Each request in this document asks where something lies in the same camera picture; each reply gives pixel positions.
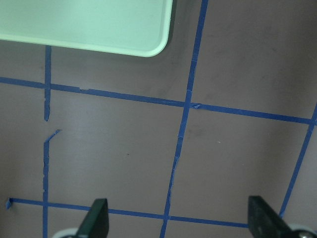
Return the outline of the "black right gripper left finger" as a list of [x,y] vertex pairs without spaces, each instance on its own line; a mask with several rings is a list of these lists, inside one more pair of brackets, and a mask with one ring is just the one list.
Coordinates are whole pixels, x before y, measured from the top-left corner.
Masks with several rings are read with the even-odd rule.
[[109,232],[106,198],[95,199],[78,231],[77,238],[106,238]]

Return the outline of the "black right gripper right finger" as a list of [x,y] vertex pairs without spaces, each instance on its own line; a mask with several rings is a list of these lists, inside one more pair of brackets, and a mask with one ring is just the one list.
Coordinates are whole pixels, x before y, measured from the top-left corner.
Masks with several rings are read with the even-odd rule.
[[291,228],[261,196],[248,198],[248,228],[254,238],[288,238]]

